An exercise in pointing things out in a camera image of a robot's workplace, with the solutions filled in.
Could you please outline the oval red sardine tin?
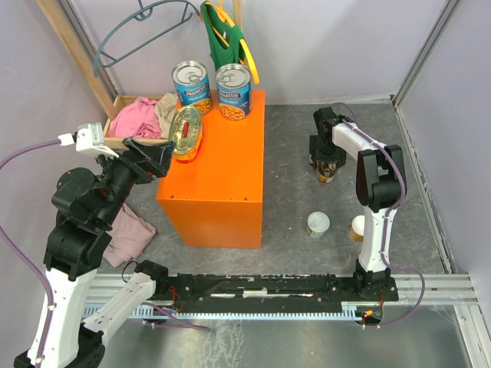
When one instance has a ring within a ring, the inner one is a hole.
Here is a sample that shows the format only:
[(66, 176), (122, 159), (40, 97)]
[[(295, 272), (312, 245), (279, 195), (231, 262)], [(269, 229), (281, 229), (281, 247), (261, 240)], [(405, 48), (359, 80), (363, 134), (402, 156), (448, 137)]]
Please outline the oval red sardine tin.
[(180, 163), (190, 163), (199, 154), (203, 140), (200, 111), (192, 106), (178, 109), (170, 124), (169, 140), (175, 143), (173, 157)]

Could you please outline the blue soup can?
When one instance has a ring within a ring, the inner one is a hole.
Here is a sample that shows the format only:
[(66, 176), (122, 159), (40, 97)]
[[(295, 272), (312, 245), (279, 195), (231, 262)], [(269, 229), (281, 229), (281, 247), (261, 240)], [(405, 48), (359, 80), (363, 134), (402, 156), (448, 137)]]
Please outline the blue soup can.
[(202, 116), (213, 108), (206, 67), (198, 61), (183, 61), (171, 73), (182, 106), (194, 106)]

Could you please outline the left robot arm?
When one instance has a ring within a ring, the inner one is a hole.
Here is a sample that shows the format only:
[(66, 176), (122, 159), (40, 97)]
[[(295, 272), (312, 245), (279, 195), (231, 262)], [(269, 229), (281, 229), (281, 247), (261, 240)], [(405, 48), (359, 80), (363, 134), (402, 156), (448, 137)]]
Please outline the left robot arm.
[(174, 142), (146, 145), (132, 138), (124, 145), (126, 151), (114, 158), (97, 155), (99, 176), (77, 167), (58, 180), (51, 199), (58, 212), (43, 260), (47, 321), (31, 349), (15, 358), (15, 367), (97, 367), (104, 357), (107, 332), (81, 320), (88, 288), (131, 189), (166, 176), (175, 149)]

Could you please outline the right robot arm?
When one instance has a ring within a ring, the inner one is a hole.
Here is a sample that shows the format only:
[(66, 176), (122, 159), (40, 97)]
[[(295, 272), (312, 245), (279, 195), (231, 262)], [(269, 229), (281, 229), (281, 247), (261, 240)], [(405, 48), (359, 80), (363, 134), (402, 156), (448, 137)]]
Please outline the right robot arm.
[(402, 148), (368, 136), (332, 107), (313, 117), (317, 133), (309, 138), (309, 154), (318, 180), (330, 182), (349, 156), (357, 163), (355, 192), (364, 209), (364, 234), (349, 284), (355, 296), (369, 300), (390, 284), (391, 227), (407, 194)]

